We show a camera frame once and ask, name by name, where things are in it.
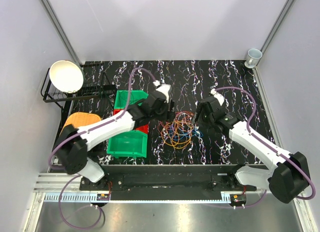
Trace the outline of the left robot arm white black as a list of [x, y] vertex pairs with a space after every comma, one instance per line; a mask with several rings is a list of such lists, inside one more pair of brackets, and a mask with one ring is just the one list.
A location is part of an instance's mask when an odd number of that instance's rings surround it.
[[78, 128], [72, 124], [64, 127], [53, 149], [62, 169], [68, 175], [89, 179], [95, 189], [103, 190], [108, 185], [108, 178], [102, 167], [88, 157], [88, 151], [118, 134], [144, 126], [152, 119], [168, 119], [174, 114], [170, 91], [169, 85], [161, 85], [141, 103], [128, 105], [114, 116]]

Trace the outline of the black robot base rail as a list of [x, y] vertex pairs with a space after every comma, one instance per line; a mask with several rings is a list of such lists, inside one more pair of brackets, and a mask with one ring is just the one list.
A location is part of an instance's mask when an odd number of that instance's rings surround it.
[[221, 192], [257, 190], [236, 181], [238, 168], [239, 165], [108, 165], [103, 166], [105, 176], [99, 182], [82, 178], [79, 189], [111, 189], [112, 202], [224, 202]]

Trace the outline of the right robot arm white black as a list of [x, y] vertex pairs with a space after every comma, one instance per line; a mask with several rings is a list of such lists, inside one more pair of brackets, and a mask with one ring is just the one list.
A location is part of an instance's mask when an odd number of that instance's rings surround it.
[[290, 153], [247, 126], [240, 116], [227, 112], [223, 98], [209, 96], [197, 104], [193, 123], [214, 129], [258, 157], [266, 169], [240, 165], [227, 177], [228, 187], [239, 190], [254, 186], [271, 193], [288, 204], [311, 185], [307, 158], [300, 152]]

